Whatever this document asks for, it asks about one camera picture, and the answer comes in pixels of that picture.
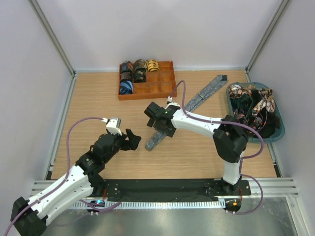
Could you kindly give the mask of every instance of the pile of neckties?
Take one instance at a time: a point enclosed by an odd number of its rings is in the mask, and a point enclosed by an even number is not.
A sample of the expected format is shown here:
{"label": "pile of neckties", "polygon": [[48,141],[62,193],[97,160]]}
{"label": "pile of neckties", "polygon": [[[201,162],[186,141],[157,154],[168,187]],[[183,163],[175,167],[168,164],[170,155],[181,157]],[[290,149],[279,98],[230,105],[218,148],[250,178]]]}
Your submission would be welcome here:
{"label": "pile of neckties", "polygon": [[256,88],[255,85],[246,88],[231,85],[229,95],[237,121],[256,130],[262,138],[269,138],[276,128],[280,128],[280,118],[275,114],[276,105],[271,89]]}

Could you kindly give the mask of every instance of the wall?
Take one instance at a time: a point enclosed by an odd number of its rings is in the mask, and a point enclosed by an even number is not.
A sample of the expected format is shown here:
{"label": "wall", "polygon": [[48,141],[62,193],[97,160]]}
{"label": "wall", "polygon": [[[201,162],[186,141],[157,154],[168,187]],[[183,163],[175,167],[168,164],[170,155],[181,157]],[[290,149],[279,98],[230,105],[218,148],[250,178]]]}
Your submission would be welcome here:
{"label": "wall", "polygon": [[[292,1],[255,63],[251,76],[274,89],[286,128],[275,143],[285,176],[292,176],[306,209],[315,222],[315,2]],[[310,229],[315,234],[314,226]]]}
{"label": "wall", "polygon": [[38,0],[76,70],[128,59],[245,68],[280,0]]}
{"label": "wall", "polygon": [[[70,82],[46,32],[26,0],[0,7],[0,235],[13,202],[43,179]],[[15,229],[10,235],[17,235]]]}

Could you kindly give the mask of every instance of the wooden organizer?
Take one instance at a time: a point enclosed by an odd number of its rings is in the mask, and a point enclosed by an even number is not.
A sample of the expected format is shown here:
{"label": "wooden organizer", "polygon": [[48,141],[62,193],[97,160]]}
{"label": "wooden organizer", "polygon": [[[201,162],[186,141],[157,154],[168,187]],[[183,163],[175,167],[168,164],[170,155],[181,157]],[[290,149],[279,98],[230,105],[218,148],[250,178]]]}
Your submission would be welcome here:
{"label": "wooden organizer", "polygon": [[[176,86],[173,61],[159,61],[159,71],[146,72],[146,82],[133,83],[133,94],[120,95],[118,85],[118,99],[138,100],[168,97]],[[120,74],[122,65],[119,66],[118,84],[120,84]]]}

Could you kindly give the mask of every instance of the gray floor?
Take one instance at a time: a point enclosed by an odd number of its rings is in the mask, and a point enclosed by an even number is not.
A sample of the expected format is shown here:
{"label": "gray floor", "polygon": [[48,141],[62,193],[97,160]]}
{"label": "gray floor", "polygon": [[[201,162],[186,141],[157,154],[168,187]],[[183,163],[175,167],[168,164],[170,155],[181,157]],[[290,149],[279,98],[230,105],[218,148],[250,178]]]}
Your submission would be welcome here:
{"label": "gray floor", "polygon": [[[253,209],[259,199],[243,199],[241,211]],[[297,236],[286,200],[265,199],[256,212],[237,216],[222,209],[117,210],[84,216],[86,210],[65,211],[45,236]]]}

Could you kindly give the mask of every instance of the blue plastic tub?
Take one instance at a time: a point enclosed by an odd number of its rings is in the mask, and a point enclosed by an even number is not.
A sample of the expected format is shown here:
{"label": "blue plastic tub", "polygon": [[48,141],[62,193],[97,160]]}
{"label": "blue plastic tub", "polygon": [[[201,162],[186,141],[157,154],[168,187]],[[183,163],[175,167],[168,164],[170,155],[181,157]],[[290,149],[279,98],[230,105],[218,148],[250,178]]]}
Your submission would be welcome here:
{"label": "blue plastic tub", "polygon": [[[257,83],[257,82],[252,82],[252,83],[239,83],[239,82],[237,82],[237,83],[230,84],[226,89],[226,96],[227,96],[228,107],[229,107],[229,111],[230,111],[231,116],[234,116],[232,104],[231,104],[231,100],[230,100],[230,94],[229,94],[229,89],[230,89],[231,85],[239,85],[241,87],[247,87],[248,85],[255,85],[256,88],[258,88],[258,89],[268,89],[267,86],[265,86],[261,83]],[[277,104],[276,104],[276,108],[275,108],[275,113],[280,118],[280,129],[276,128],[275,133],[273,135],[271,135],[268,139],[264,139],[265,143],[275,142],[284,136],[284,132],[285,132],[284,123],[282,122],[282,118],[281,118],[280,112],[278,110]],[[253,138],[253,137],[249,137],[249,141],[255,142],[255,143],[260,143],[258,138]]]}

